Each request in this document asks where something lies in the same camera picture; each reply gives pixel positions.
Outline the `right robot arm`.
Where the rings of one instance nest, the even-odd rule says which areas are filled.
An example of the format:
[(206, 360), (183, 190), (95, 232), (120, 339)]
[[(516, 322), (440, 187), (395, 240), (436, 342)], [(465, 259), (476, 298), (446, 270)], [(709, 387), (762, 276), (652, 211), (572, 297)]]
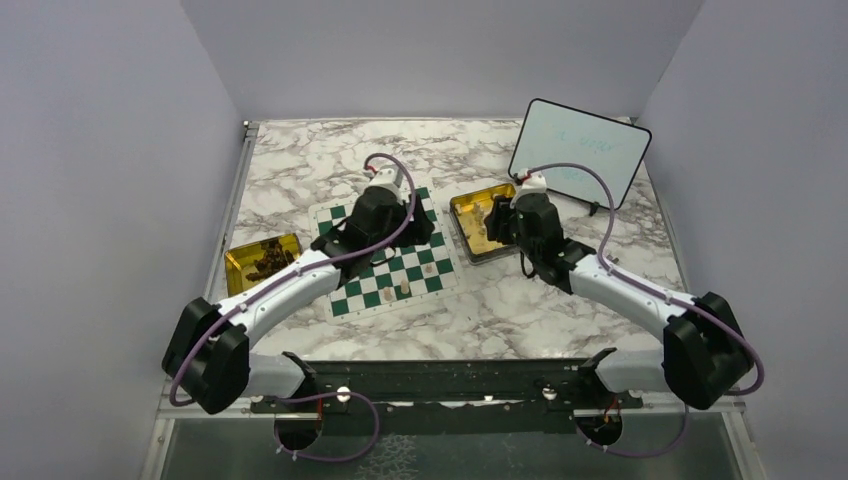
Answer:
[(670, 392), (706, 410), (750, 371), (764, 379), (758, 354), (744, 339), (728, 302), (663, 289), (617, 268), (598, 251), (566, 237), (558, 211), (543, 193), (497, 195), (485, 217), (487, 237), (514, 245), (522, 271), (567, 294), (597, 302), (657, 338), (653, 350), (608, 349), (595, 355), (577, 380), (579, 398), (600, 407), (625, 391)]

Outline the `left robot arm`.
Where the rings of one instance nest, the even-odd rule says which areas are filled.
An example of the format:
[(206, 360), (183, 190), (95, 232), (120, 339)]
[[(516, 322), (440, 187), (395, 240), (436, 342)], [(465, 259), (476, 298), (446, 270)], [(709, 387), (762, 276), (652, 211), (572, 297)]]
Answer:
[(190, 301), (161, 362), (172, 379), (171, 404), (195, 403), (217, 414), (255, 386), (290, 410), (306, 408), (315, 386), (305, 367), (295, 358), (254, 355), (252, 348), (290, 315), (369, 269), (375, 252), (424, 245), (433, 231), (418, 191), (400, 201), (387, 188), (371, 186), (346, 218), (278, 273), (217, 304)]

